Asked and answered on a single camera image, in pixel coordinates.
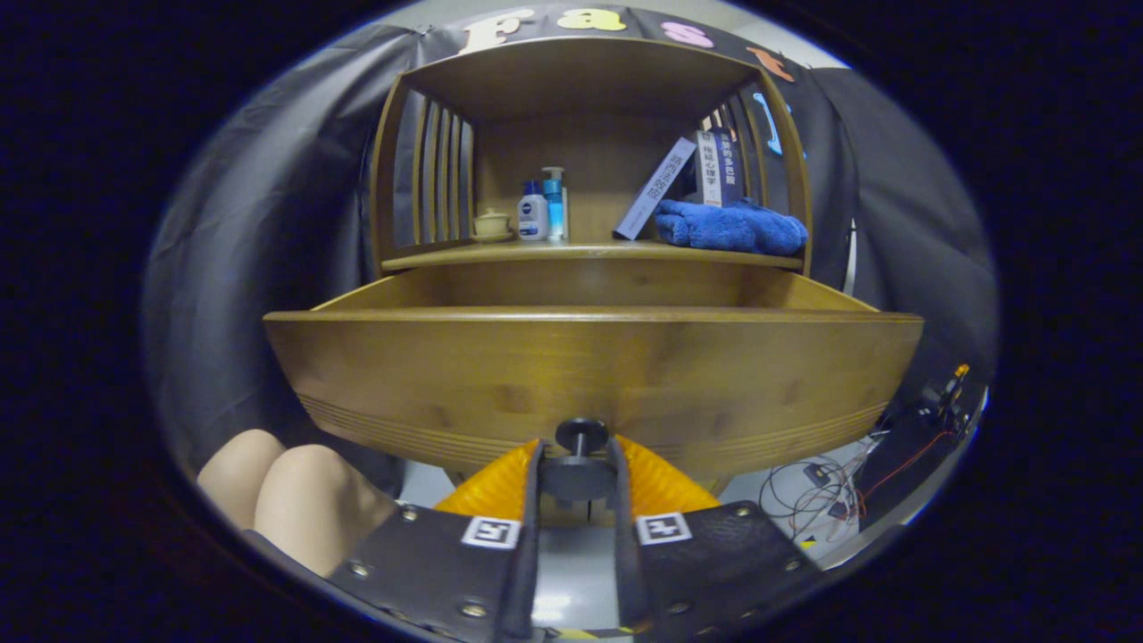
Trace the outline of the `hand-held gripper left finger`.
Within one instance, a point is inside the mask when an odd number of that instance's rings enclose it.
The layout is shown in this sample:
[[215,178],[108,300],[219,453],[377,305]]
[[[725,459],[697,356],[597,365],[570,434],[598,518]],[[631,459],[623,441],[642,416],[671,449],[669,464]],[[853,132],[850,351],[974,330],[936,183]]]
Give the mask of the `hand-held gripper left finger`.
[[330,574],[371,617],[421,642],[535,642],[539,464],[510,449],[437,508],[408,503]]

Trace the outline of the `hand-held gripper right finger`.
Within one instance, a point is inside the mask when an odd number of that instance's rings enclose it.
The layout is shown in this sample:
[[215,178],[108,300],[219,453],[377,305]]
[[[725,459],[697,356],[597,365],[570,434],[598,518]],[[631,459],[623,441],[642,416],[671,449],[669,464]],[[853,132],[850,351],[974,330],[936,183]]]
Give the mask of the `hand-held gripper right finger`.
[[618,614],[633,638],[759,638],[820,566],[756,501],[724,504],[650,449],[612,436]]

